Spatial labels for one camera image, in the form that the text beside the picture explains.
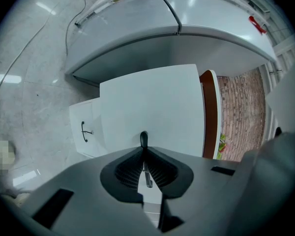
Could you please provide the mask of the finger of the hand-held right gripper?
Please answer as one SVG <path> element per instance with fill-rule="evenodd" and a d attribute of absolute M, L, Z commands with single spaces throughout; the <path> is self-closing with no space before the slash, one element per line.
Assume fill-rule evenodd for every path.
<path fill-rule="evenodd" d="M 241 230 L 286 230 L 295 222 L 295 133 L 259 150 L 240 200 Z"/>

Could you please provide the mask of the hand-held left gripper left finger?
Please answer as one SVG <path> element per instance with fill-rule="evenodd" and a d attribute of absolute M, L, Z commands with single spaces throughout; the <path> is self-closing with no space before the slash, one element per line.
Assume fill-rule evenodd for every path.
<path fill-rule="evenodd" d="M 160 236 L 137 191 L 142 149 L 77 163 L 31 193 L 22 223 L 36 236 Z"/>

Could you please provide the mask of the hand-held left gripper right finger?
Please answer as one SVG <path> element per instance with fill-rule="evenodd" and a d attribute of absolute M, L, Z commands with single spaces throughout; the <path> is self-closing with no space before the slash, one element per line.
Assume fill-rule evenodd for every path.
<path fill-rule="evenodd" d="M 162 205 L 159 229 L 145 221 L 147 236 L 229 236 L 245 187 L 245 161 L 231 162 L 148 147 L 145 160 Z"/>

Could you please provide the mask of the white desk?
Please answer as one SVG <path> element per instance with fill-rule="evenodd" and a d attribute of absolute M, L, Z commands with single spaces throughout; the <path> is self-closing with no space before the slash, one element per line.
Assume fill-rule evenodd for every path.
<path fill-rule="evenodd" d="M 160 67 L 100 84 L 101 122 L 107 154 L 148 145 L 215 159 L 221 133 L 221 102 L 213 70 L 196 65 Z"/>

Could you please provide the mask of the red paper decoration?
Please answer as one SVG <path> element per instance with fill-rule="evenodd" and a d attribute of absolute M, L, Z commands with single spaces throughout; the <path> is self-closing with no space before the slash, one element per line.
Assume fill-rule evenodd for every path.
<path fill-rule="evenodd" d="M 267 31 L 263 29 L 253 16 L 249 16 L 250 23 L 258 30 L 260 34 L 266 34 Z"/>

